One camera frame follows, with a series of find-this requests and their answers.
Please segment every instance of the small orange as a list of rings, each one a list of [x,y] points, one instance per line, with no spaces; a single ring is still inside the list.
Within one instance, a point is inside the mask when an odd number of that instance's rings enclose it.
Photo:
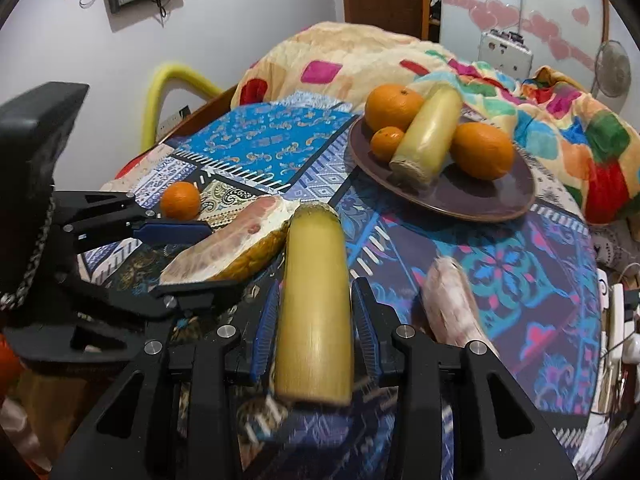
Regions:
[[[505,176],[515,157],[511,137],[484,123],[459,124],[449,152],[462,171],[481,180]]]
[[[404,137],[404,132],[395,126],[387,126],[371,137],[369,147],[376,159],[384,164],[388,164],[394,153],[398,149],[400,141]]]
[[[381,85],[367,97],[364,120],[374,132],[386,126],[395,126],[405,132],[423,104],[424,99],[418,92],[402,85]]]
[[[162,216],[189,221],[200,212],[200,192],[188,182],[175,182],[164,190],[160,197]]]

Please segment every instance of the plate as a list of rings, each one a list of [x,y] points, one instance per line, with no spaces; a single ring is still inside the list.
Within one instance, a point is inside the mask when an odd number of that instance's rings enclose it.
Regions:
[[[502,178],[478,180],[448,157],[437,179],[418,190],[398,182],[389,167],[376,160],[369,149],[372,136],[363,118],[351,127],[349,149],[354,162],[380,186],[432,211],[473,222],[503,222],[524,215],[536,199],[533,175],[518,150],[511,171]]]

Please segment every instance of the metal screw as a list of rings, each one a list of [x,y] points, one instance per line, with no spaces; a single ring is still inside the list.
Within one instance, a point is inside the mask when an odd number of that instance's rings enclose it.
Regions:
[[[217,334],[225,339],[232,337],[236,334],[236,327],[233,325],[223,325],[218,329]]]
[[[153,341],[147,341],[145,344],[145,354],[156,355],[161,350],[162,350],[162,343],[155,339]]]
[[[415,328],[411,325],[400,325],[396,328],[396,334],[404,339],[411,339],[415,335]]]
[[[486,345],[482,341],[472,341],[469,344],[469,350],[476,355],[486,354]]]
[[[175,308],[178,305],[178,300],[175,299],[175,296],[165,296],[164,297],[164,306],[167,308]]]

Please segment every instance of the blanket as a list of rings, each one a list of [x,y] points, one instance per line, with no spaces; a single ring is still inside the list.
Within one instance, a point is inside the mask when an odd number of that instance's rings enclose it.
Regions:
[[[587,221],[606,224],[640,210],[638,133],[549,67],[521,84],[488,63],[457,59],[436,43],[367,25],[319,23],[255,63],[232,107],[309,91],[362,112],[380,84],[404,84],[424,94],[436,80],[455,86],[469,107],[555,174]]]

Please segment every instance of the patterned tablecloth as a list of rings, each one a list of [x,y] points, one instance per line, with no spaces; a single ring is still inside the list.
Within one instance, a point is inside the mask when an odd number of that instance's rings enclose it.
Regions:
[[[201,218],[215,225],[228,221],[229,207],[259,194],[328,202],[340,214],[351,278],[367,277],[377,300],[417,327],[426,323],[420,282],[436,254],[453,256],[504,365],[573,458],[596,383],[600,309],[590,235],[571,197],[528,158],[538,198],[522,218],[477,224],[416,208],[354,167],[346,141],[356,117],[348,107],[314,99],[315,108],[292,106],[304,96],[237,108],[183,142],[170,141],[175,150],[143,164],[127,190],[153,208],[172,182],[193,182],[202,193]],[[183,248],[123,240],[85,253],[81,267],[88,280],[139,294]],[[272,271],[277,280],[282,269]],[[180,326],[198,333],[197,323]],[[383,477],[398,396],[369,381],[358,362],[356,350],[353,402],[342,410],[300,412],[279,403],[270,374],[255,388],[233,389],[246,478]],[[452,417],[444,402],[443,478],[452,478]]]

